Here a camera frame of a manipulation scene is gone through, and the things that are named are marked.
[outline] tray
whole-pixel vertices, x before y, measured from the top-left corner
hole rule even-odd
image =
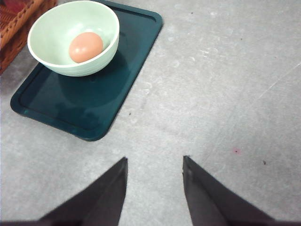
[[[98,140],[108,132],[162,27],[157,13],[97,1],[119,19],[119,47],[113,60],[85,77],[60,75],[39,63],[10,102],[22,116],[86,141]]]

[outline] egg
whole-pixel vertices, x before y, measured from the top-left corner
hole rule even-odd
[[[76,63],[85,62],[103,51],[103,40],[94,32],[85,32],[73,39],[69,55]]]

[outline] light green bowl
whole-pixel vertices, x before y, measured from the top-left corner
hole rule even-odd
[[[69,45],[83,32],[100,35],[103,51],[78,64],[69,56]],[[32,56],[52,71],[75,77],[90,75],[113,59],[119,41],[119,21],[104,4],[72,1],[43,14],[31,27],[27,41]]]

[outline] red spot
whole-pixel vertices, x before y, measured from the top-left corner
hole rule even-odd
[[[237,148],[237,147],[234,147],[233,148],[233,153],[234,154],[241,154],[241,150],[239,148]]]
[[[4,3],[6,7],[14,13],[20,12],[26,6],[25,1],[21,0],[4,0]]]

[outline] bowl rim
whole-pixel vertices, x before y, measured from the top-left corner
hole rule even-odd
[[[113,37],[113,40],[111,41],[111,43],[109,44],[109,46],[103,51],[101,52],[100,54],[98,54],[97,56],[87,60],[87,61],[84,61],[84,62],[81,62],[81,63],[73,63],[73,64],[69,64],[69,65],[57,65],[57,64],[53,64],[53,63],[50,63],[50,62],[47,62],[47,61],[44,61],[42,60],[41,58],[39,58],[33,51],[32,47],[31,47],[31,43],[30,43],[30,38],[31,38],[31,35],[32,35],[32,31],[34,29],[34,27],[36,26],[36,24],[39,22],[39,20],[41,20],[43,17],[45,17],[45,15],[47,15],[50,11],[53,11],[53,10],[56,10],[57,8],[59,7],[62,7],[62,6],[65,6],[65,5],[69,5],[69,4],[75,4],[75,3],[79,3],[79,2],[86,2],[86,3],[89,3],[89,4],[98,4],[98,5],[101,5],[102,7],[105,7],[107,8],[111,14],[113,15],[113,18],[115,18],[115,22],[117,22],[117,32],[114,34],[114,37]],[[111,49],[111,47],[114,45],[114,43],[116,42],[116,40],[118,39],[119,37],[119,20],[118,20],[118,17],[117,15],[114,13],[114,11],[109,8],[108,6],[100,3],[100,2],[96,2],[96,1],[90,1],[90,0],[77,0],[77,1],[71,1],[71,2],[67,2],[67,3],[64,3],[64,4],[61,4],[61,5],[58,5],[50,10],[48,10],[46,13],[44,13],[43,15],[41,15],[35,22],[34,24],[32,25],[32,27],[30,28],[29,30],[29,33],[28,33],[28,37],[27,37],[27,46],[28,46],[28,49],[29,49],[29,52],[31,53],[31,55],[36,59],[38,60],[40,63],[44,64],[44,65],[47,65],[47,66],[50,66],[50,67],[55,67],[55,68],[70,68],[70,67],[79,67],[79,66],[82,66],[82,65],[86,65],[86,64],[89,64],[93,61],[95,61],[96,59],[100,58],[101,56],[103,56],[105,53],[107,53],[109,51],[109,49]]]

